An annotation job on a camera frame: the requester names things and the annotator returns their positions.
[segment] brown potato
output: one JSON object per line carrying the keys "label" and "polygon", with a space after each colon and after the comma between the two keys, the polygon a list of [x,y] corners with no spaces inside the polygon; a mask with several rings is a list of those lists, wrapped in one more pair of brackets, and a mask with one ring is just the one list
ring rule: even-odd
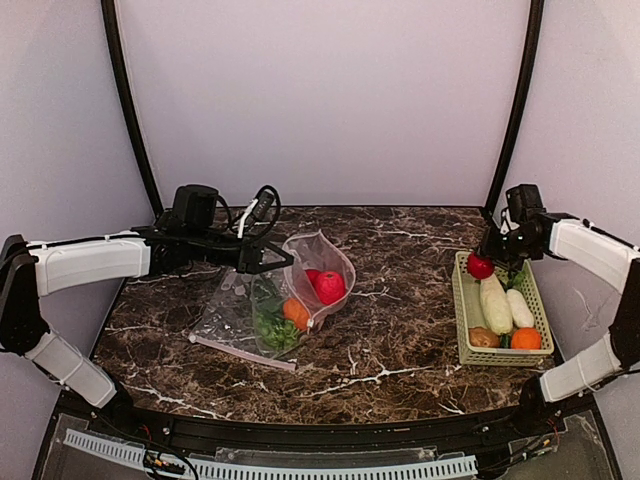
{"label": "brown potato", "polygon": [[486,328],[474,327],[469,329],[469,343],[474,347],[498,348],[500,337]]}

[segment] white vent strip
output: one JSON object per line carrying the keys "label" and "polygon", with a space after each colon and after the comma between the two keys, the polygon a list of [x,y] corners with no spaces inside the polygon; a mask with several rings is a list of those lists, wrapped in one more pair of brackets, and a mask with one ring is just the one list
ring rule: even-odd
{"label": "white vent strip", "polygon": [[[135,445],[106,440],[70,428],[67,429],[64,444],[119,465],[145,470],[142,464],[144,450]],[[171,455],[165,455],[164,458],[182,464]],[[198,459],[189,461],[198,471],[201,480],[446,480],[478,473],[474,455],[410,465],[345,469],[271,468],[230,465]],[[168,473],[163,475],[193,478],[193,473],[188,468],[182,476]]]}

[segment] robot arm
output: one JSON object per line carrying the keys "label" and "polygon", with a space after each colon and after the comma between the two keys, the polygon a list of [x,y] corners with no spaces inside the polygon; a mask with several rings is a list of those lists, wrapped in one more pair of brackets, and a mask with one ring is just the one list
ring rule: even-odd
{"label": "robot arm", "polygon": [[[225,206],[228,222],[225,228],[213,229],[218,201]],[[274,201],[276,214],[269,225],[255,235],[248,233],[264,220]],[[291,255],[265,240],[278,219],[277,192],[265,186],[251,205],[243,215],[242,238],[227,233],[234,222],[217,190],[199,185],[180,187],[173,208],[153,226],[63,242],[26,243],[20,235],[9,237],[0,256],[0,343],[91,405],[105,407],[116,395],[116,383],[42,319],[39,298],[101,280],[168,273],[196,260],[250,274],[291,265]],[[263,264],[265,249],[282,260]]]}
{"label": "robot arm", "polygon": [[502,225],[492,225],[477,254],[510,271],[519,270],[524,259],[544,254],[570,260],[602,278],[622,294],[609,332],[523,388],[521,406],[544,410],[614,378],[640,361],[640,250],[598,229],[591,222],[568,214],[547,213],[535,185],[519,185],[507,191],[508,207]]}

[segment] red fruit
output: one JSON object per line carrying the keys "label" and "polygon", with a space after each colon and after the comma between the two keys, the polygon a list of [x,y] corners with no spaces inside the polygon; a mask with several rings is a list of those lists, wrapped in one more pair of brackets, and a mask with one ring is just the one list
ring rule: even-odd
{"label": "red fruit", "polygon": [[479,257],[475,253],[469,255],[467,260],[467,271],[469,275],[478,280],[489,278],[495,270],[493,262],[490,258]]}
{"label": "red fruit", "polygon": [[325,305],[336,303],[347,294],[344,278],[338,272],[323,272],[314,283],[318,298]]}
{"label": "red fruit", "polygon": [[313,268],[310,268],[309,270],[305,270],[305,272],[307,273],[307,277],[309,278],[311,285],[315,285],[318,275],[322,273],[320,270],[314,270]]}

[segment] basket rim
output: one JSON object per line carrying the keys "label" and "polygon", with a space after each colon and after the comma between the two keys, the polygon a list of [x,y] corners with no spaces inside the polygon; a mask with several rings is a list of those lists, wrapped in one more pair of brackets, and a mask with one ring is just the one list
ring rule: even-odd
{"label": "basket rim", "polygon": [[551,344],[550,348],[540,349],[540,350],[523,350],[523,349],[513,349],[513,348],[492,348],[492,347],[475,347],[471,345],[469,341],[469,323],[467,319],[467,308],[464,303],[464,290],[462,289],[462,272],[460,270],[460,260],[463,258],[467,258],[471,254],[472,250],[461,250],[456,252],[456,262],[455,262],[455,274],[458,280],[458,284],[460,286],[460,298],[461,308],[462,308],[462,319],[464,321],[464,339],[466,342],[466,347],[475,353],[480,354],[495,354],[500,357],[527,357],[527,356],[536,356],[536,357],[547,357],[555,351],[555,344],[553,342],[553,336],[551,335],[551,326],[549,325],[549,319],[547,318],[547,313],[544,309],[544,305],[542,304],[542,298],[540,296],[540,291],[538,290],[538,284],[536,283],[535,276],[533,275],[533,269],[531,268],[531,261],[525,260],[524,268],[527,270],[527,276],[531,279],[531,284],[534,290],[534,294],[540,298],[540,315],[542,317],[542,321],[545,325],[544,335],[549,336],[548,340]]}

